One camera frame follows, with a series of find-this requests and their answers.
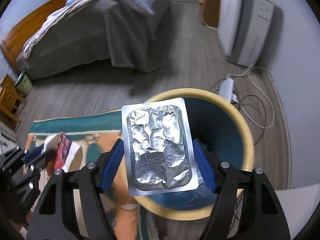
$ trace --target wooden floor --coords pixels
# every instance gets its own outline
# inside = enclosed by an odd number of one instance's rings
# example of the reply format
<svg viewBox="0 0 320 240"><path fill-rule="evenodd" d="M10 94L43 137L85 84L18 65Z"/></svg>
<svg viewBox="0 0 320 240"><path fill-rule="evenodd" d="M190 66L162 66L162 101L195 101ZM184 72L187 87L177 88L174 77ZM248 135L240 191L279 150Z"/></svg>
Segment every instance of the wooden floor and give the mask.
<svg viewBox="0 0 320 240"><path fill-rule="evenodd" d="M196 2L173 1L156 36L158 40L150 45L150 60L155 64L161 62L161 68L153 73L115 68L110 60L102 60L36 81L20 115L22 123L17 128L19 145L25 145L34 120L103 113L125 104L144 102L158 93L175 88L209 90L228 73L244 71L243 67L223 60L217 32L201 25ZM275 125L269 130L263 131L247 119L255 141L264 132L255 146L254 166L265 171L275 189L284 189L290 180L290 166L281 104L269 73L256 71L251 78L271 98L276 111ZM248 94L263 98L248 77L235 78L235 86L239 98ZM263 99L263 102L269 124L272 111L267 101ZM264 124L263 107L257 99L246 98L242 105L257 123ZM198 239L205 221L156 218L159 233L170 236L171 240Z"/></svg>

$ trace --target wooden cabinet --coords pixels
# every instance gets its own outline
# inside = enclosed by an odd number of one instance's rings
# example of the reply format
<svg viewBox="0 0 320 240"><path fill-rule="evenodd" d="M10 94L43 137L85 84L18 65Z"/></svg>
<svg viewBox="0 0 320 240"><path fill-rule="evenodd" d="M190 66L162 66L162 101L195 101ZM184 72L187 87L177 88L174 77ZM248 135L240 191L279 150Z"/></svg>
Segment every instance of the wooden cabinet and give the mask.
<svg viewBox="0 0 320 240"><path fill-rule="evenodd" d="M220 9L220 0L199 0L200 3L200 14L211 27L218 27L219 22L219 9Z"/></svg>

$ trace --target wooden stool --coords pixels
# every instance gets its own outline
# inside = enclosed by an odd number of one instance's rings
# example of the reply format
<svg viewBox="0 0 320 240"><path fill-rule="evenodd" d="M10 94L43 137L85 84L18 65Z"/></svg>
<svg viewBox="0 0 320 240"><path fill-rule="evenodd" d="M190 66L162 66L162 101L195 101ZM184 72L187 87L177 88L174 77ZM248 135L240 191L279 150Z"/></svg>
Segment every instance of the wooden stool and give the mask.
<svg viewBox="0 0 320 240"><path fill-rule="evenodd" d="M21 102L27 103L27 101L17 93L13 86L14 81L8 74L1 80L0 85L0 111L12 120L20 123L20 120L17 117L19 106Z"/></svg>

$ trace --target crumpled foil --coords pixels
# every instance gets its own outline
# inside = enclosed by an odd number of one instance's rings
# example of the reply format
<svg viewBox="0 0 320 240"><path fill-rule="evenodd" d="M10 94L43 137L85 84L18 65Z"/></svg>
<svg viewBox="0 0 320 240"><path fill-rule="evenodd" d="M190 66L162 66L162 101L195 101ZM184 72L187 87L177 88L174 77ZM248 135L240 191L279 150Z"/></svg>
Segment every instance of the crumpled foil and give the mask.
<svg viewBox="0 0 320 240"><path fill-rule="evenodd" d="M192 177L181 110L174 105L141 108L127 116L134 185L143 191L172 189Z"/></svg>

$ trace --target wooden headboard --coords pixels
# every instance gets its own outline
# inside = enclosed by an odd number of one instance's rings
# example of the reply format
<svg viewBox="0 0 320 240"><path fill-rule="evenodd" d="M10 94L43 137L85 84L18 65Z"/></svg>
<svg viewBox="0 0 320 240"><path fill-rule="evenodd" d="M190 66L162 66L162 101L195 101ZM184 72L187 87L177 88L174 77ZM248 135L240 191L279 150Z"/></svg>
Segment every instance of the wooden headboard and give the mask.
<svg viewBox="0 0 320 240"><path fill-rule="evenodd" d="M24 17L0 42L0 48L10 63L16 67L16 59L26 41L35 34L47 17L65 6L67 0L51 0Z"/></svg>

